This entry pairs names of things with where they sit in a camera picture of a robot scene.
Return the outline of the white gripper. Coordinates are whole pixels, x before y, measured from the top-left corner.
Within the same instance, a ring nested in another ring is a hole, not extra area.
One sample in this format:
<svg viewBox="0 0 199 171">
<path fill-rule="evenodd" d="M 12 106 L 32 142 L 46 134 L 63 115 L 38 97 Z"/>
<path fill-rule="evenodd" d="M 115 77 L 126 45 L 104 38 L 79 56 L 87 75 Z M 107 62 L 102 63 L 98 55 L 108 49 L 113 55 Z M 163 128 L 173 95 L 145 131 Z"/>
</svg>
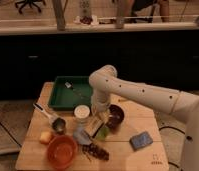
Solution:
<svg viewBox="0 0 199 171">
<path fill-rule="evenodd" d="M 111 104 L 110 95 L 101 92 L 94 92 L 91 96 L 91 112 L 104 123 L 109 119 L 109 107 Z"/>
</svg>

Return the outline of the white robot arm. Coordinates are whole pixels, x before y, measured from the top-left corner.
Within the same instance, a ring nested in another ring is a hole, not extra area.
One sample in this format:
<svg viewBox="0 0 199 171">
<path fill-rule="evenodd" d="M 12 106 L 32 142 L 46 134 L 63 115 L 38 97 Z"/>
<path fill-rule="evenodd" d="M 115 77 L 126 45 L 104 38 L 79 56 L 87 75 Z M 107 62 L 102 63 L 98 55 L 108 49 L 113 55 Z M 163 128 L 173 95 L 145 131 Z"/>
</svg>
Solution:
<svg viewBox="0 0 199 171">
<path fill-rule="evenodd" d="M 91 108 L 96 114 L 107 111 L 111 95 L 116 94 L 183 122 L 186 132 L 180 170 L 199 171 L 199 95 L 119 79 L 112 65 L 91 73 L 89 84 L 93 89 Z"/>
</svg>

